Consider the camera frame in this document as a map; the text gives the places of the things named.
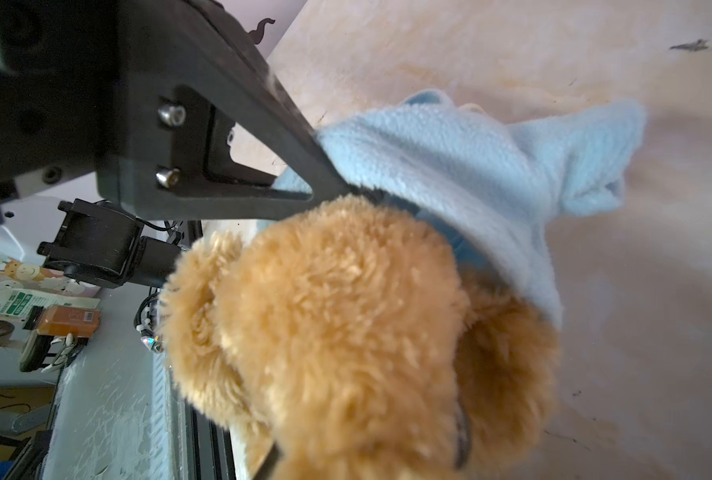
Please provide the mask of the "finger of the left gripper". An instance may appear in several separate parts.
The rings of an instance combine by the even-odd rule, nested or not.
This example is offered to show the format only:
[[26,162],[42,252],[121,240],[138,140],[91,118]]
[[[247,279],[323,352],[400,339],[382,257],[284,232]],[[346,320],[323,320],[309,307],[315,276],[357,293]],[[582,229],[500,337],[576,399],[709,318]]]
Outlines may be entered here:
[[112,199],[145,219],[279,220],[350,192],[214,1],[123,1]]

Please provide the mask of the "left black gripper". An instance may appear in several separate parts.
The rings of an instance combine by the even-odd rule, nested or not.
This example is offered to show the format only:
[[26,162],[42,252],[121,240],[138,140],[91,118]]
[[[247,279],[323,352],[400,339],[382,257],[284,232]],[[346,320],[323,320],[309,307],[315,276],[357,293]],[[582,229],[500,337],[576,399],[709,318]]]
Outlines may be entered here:
[[165,1],[0,1],[0,224],[4,205],[88,172],[147,220],[170,211],[133,153],[164,93],[143,62],[169,35]]

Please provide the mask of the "brown plush teddy bear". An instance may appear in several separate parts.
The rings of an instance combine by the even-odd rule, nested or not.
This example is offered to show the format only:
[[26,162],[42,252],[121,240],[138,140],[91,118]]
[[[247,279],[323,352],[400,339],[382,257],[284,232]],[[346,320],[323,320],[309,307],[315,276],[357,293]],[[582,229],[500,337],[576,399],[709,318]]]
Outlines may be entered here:
[[182,396],[273,479],[478,479],[539,443],[557,329],[429,223],[347,196],[186,251],[160,295]]

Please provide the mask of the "light blue bear hoodie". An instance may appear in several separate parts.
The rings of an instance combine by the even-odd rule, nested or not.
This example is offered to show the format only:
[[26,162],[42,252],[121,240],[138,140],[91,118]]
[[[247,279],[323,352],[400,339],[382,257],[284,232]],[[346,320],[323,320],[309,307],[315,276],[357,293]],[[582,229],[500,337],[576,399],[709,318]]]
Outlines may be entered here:
[[560,327],[546,227],[621,206],[646,125],[634,101],[504,124],[432,89],[315,137],[347,183],[430,222],[459,261],[493,271]]

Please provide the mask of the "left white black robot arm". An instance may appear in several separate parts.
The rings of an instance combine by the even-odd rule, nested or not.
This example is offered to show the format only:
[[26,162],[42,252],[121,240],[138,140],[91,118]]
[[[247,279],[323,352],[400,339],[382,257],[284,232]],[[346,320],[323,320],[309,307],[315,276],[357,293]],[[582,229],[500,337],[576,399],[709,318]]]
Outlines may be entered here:
[[281,220],[350,192],[251,36],[215,1],[0,1],[5,206],[94,173],[101,201],[24,215],[18,255],[106,288],[160,286],[152,220]]

